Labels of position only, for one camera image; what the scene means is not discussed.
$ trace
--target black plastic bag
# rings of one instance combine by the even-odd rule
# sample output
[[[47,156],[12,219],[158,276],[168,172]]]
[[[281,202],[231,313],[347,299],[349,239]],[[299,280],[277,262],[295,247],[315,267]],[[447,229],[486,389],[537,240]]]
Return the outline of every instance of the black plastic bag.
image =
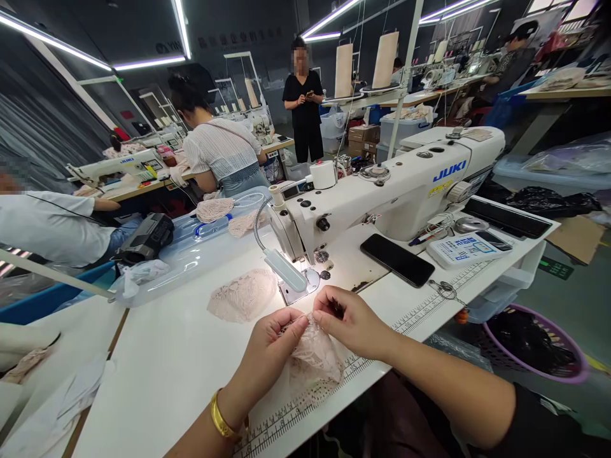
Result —
[[[541,372],[553,374],[576,362],[573,352],[554,345],[534,319],[533,314],[510,309],[490,319],[488,327],[515,357]]]
[[[505,204],[544,218],[572,218],[593,211],[601,211],[600,203],[590,193],[562,197],[555,191],[527,186],[509,197]]]

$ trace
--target white blouse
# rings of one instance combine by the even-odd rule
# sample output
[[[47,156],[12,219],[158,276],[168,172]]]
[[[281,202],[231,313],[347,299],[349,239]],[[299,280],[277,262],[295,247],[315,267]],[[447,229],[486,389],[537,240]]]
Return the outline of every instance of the white blouse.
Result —
[[[214,125],[241,135],[247,142]],[[240,123],[214,118],[189,132],[183,149],[192,173],[212,170],[218,181],[257,162],[256,157],[262,148],[255,136]]]

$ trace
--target black pants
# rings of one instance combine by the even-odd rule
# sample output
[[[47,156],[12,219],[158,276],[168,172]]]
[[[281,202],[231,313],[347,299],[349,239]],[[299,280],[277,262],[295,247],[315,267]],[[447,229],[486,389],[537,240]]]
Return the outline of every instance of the black pants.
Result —
[[[306,124],[294,127],[295,153],[297,162],[307,162],[307,151],[310,151],[312,162],[323,157],[323,138],[320,135],[320,124]]]

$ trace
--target curtain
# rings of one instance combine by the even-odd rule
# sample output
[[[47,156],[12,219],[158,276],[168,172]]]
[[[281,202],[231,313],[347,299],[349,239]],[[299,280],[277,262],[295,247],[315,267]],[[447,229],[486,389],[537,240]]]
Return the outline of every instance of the curtain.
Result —
[[[66,164],[102,160],[109,131],[18,32],[0,27],[0,167],[26,188],[69,193]]]

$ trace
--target juki logo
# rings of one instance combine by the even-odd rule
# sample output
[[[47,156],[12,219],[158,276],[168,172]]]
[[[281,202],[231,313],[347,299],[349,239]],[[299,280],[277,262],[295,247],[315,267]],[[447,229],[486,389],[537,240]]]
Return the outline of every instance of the juki logo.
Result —
[[[439,176],[438,177],[433,178],[433,182],[435,182],[437,180],[440,180],[442,178],[445,178],[447,176],[450,176],[454,172],[458,172],[459,170],[463,170],[466,165],[467,165],[467,161],[464,160],[462,162],[459,162],[459,163],[453,165],[449,169],[442,170],[441,172],[439,172]]]

